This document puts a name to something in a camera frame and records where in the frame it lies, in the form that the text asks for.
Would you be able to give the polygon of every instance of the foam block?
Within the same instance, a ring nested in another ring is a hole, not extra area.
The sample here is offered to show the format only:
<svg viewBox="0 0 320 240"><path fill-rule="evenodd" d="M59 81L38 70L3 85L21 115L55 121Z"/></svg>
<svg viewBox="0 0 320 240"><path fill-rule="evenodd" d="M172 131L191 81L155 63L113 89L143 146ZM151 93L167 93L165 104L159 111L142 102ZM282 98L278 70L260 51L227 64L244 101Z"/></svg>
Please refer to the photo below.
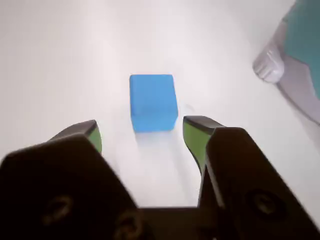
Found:
<svg viewBox="0 0 320 240"><path fill-rule="evenodd" d="M173 76L131 75L130 107L136 133L171 131L178 117Z"/></svg>

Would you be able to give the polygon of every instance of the white surface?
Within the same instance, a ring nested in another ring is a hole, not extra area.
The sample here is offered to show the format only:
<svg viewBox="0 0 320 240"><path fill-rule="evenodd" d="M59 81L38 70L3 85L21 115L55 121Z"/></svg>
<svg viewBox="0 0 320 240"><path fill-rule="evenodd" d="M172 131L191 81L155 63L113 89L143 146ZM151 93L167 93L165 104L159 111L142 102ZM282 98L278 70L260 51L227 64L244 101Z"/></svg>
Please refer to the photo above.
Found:
<svg viewBox="0 0 320 240"><path fill-rule="evenodd" d="M130 121L130 74L173 74L180 113L247 129L320 223L315 138L252 71L292 3L1 0L0 154L96 119L138 204L195 205L200 175L181 118L174 132L139 136Z"/></svg>

